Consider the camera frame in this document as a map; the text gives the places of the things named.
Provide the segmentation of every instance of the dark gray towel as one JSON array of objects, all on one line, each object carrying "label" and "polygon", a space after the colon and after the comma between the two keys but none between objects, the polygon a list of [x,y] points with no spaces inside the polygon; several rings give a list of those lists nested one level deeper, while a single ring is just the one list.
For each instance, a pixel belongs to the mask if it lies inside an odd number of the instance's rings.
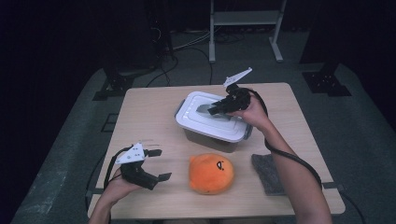
[{"label": "dark gray towel", "polygon": [[271,155],[251,155],[251,162],[262,181],[266,195],[285,195]]}]

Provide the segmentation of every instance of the person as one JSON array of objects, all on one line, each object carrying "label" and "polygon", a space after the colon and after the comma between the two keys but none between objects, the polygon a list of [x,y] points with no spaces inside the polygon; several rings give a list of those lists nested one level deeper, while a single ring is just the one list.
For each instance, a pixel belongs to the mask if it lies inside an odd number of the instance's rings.
[{"label": "person", "polygon": [[[235,111],[229,115],[241,117],[246,123],[257,128],[272,147],[296,155],[276,126],[269,120],[260,101],[253,94],[250,95],[250,105],[246,110]],[[295,161],[275,153],[272,153],[272,156],[280,181],[290,199],[297,223],[332,223],[329,205],[314,176]],[[89,223],[108,223],[111,207],[119,199],[139,188],[137,185],[123,180],[120,176],[115,177],[109,182],[108,187],[98,200]]]}]

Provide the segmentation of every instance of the hand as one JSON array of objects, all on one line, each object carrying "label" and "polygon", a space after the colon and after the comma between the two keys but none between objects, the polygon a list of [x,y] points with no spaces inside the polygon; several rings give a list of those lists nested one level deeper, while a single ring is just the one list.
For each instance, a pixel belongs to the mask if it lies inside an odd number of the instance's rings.
[{"label": "hand", "polygon": [[238,110],[228,113],[230,116],[241,117],[248,124],[262,130],[268,120],[267,115],[262,108],[262,104],[253,93],[250,93],[250,105],[246,110]]},{"label": "hand", "polygon": [[113,175],[113,178],[108,182],[108,186],[105,189],[105,192],[102,194],[100,200],[104,203],[110,203],[114,205],[117,201],[125,196],[127,196],[130,192],[142,189],[142,187],[137,186],[136,184],[131,184],[130,182],[124,180],[120,175],[120,168]]}]

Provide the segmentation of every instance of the container lid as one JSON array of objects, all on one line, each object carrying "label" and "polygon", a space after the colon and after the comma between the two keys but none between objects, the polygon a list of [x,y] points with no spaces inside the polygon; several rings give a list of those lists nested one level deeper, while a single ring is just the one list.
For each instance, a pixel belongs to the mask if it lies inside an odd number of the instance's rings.
[{"label": "container lid", "polygon": [[207,109],[224,97],[194,91],[190,93],[177,111],[177,123],[190,131],[214,137],[227,142],[239,142],[247,139],[251,126],[241,118],[227,115],[211,116]]}]

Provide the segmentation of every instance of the orange plush toy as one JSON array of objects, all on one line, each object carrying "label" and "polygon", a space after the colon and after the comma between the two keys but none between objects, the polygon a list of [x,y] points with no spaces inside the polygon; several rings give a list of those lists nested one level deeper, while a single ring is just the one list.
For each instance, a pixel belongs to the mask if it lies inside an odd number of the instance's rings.
[{"label": "orange plush toy", "polygon": [[218,194],[233,183],[233,165],[218,154],[190,157],[190,188],[201,194]]}]

